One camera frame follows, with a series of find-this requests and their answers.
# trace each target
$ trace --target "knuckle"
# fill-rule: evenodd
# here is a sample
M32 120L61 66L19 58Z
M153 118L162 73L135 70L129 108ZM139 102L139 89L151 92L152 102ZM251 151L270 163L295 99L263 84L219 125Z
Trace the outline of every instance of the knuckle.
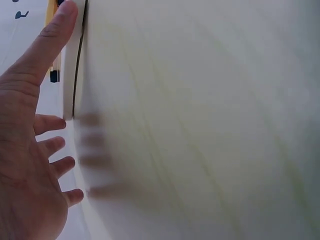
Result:
M40 37L49 37L49 38L56 38L61 33L61 26L64 21L64 15L58 15L55 21L50 22L40 33Z
M38 66L34 64L34 61L27 61L23 64L14 64L8 71L8 77L18 81L28 81L30 83L36 83L40 78Z

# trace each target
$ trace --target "skin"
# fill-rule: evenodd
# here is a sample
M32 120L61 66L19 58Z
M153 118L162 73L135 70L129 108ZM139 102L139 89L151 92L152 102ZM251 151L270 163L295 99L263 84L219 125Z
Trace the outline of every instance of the skin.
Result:
M62 192L58 183L74 167L72 157L49 163L64 139L36 141L37 135L66 127L59 117L36 114L36 107L40 85L71 37L77 14L73 1L64 2L0 76L0 239L54 240L65 226L68 208L84 197L80 189Z

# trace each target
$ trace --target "white curved surface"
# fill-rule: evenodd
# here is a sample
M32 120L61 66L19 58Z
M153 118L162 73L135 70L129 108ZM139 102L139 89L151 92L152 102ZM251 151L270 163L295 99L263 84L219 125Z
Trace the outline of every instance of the white curved surface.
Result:
M72 134L92 239L320 238L318 10L89 1Z
M63 118L71 120L73 117L75 73L77 69L77 56L82 35L82 25L86 0L73 0L78 7L78 16L69 42L61 52L61 109Z

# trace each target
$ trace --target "finger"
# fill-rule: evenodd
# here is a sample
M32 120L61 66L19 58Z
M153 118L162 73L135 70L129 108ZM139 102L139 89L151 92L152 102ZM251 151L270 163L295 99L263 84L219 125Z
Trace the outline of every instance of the finger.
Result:
M66 141L61 136L56 136L44 141L38 142L39 147L44 151L49 158L66 145Z
M6 72L6 77L39 86L49 67L69 41L78 15L77 5L65 1L52 21L42 30L28 50Z
M75 159L71 156L66 156L58 161L51 163L51 167L54 171L54 175L57 179L61 178L64 174L69 172L74 166L76 162Z
M36 114L33 129L37 136L48 131L64 129L66 125L66 121L60 117Z
M84 199L84 192L81 189L74 189L71 191L63 192L64 199L68 204L68 207L76 205Z

